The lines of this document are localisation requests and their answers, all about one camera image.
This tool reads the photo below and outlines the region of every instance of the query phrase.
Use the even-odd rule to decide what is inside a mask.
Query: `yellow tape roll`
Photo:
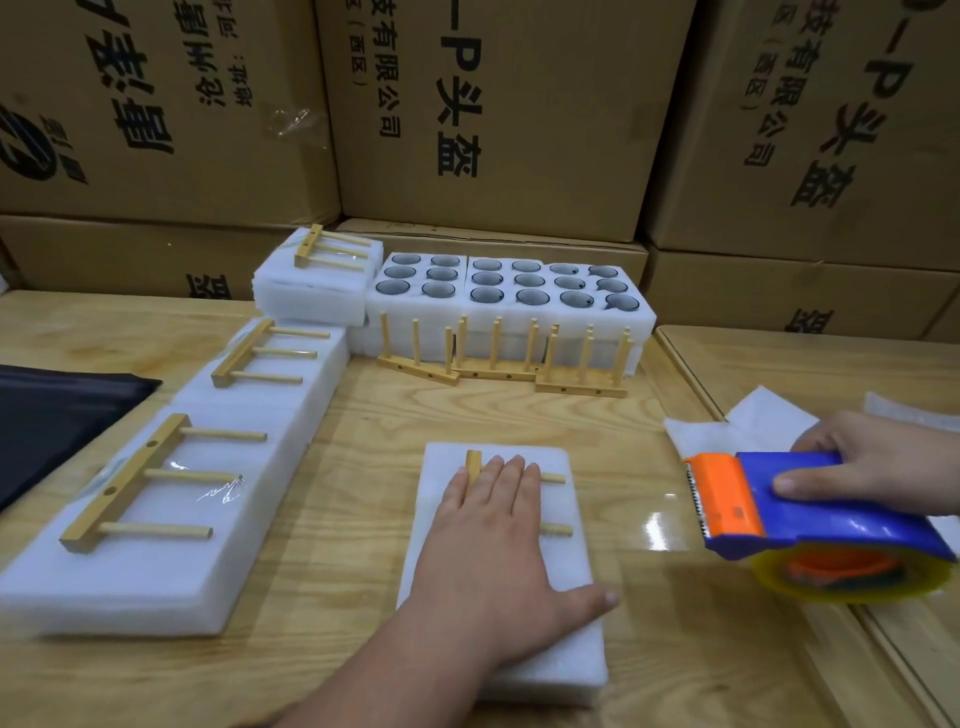
[[[910,548],[800,544],[763,551],[751,559],[767,589],[808,601],[866,604],[933,592],[953,564]]]

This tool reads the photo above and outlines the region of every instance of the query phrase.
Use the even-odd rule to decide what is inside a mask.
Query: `wooden table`
[[[15,292],[0,363],[132,372],[164,385],[0,515],[0,567],[252,315],[245,303]],[[281,505],[226,632],[194,640],[0,638],[5,728],[212,728],[316,687],[393,612],[423,447],[565,448],[605,623],[611,685],[593,712],[484,707],[470,726],[913,728],[902,685],[846,610],[808,622],[702,546],[661,427],[709,413],[656,342],[630,396],[447,388],[354,360]]]
[[[866,392],[960,414],[960,346],[738,329],[661,327],[658,338],[715,419],[757,386],[818,417]],[[941,725],[960,723],[960,586],[859,616]]]

